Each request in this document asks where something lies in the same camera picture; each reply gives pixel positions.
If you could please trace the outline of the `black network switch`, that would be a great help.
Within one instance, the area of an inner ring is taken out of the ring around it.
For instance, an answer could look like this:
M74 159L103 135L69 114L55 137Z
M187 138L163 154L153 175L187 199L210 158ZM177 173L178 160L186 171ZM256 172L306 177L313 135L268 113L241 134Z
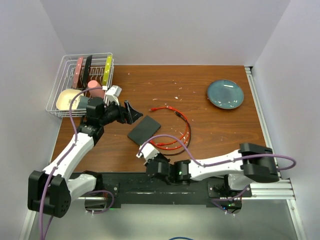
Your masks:
M138 146L150 139L159 129L161 124L150 116L144 117L127 135Z

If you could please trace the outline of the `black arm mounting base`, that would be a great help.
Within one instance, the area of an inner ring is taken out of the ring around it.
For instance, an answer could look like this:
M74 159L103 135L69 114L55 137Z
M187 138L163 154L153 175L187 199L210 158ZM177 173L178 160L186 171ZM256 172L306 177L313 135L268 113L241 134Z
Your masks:
M229 187L227 176L214 176L201 181L191 181L179 185L149 178L142 172L103 172L103 190L105 193L86 191L83 197L105 197L105 200L85 201L85 207L102 209L103 207L121 208L122 205L205 205L212 208L212 200L224 209L240 209L242 203L240 191Z

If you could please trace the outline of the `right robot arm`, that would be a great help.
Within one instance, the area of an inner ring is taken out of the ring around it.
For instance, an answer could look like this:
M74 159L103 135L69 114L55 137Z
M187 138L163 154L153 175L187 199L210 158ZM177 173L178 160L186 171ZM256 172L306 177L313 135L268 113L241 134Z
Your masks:
M279 181L271 148L253 143L241 143L225 155L200 159L181 160L171 164L152 144L141 146L137 157L145 159L146 174L169 185L200 182L212 177L226 176L223 192L230 197L251 183L276 183Z

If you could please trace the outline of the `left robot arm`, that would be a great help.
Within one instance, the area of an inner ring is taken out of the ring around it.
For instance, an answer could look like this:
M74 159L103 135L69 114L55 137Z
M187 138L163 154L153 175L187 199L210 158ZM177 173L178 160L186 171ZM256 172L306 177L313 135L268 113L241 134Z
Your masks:
M81 118L69 144L60 155L42 171L33 171L28 178L27 207L31 211L62 218L71 203L90 193L99 196L104 190L102 174L84 171L71 178L76 166L97 144L104 134L104 127L114 121L133 124L143 114L132 108L128 101L124 106L115 102L105 105L100 97L88 100L86 114Z

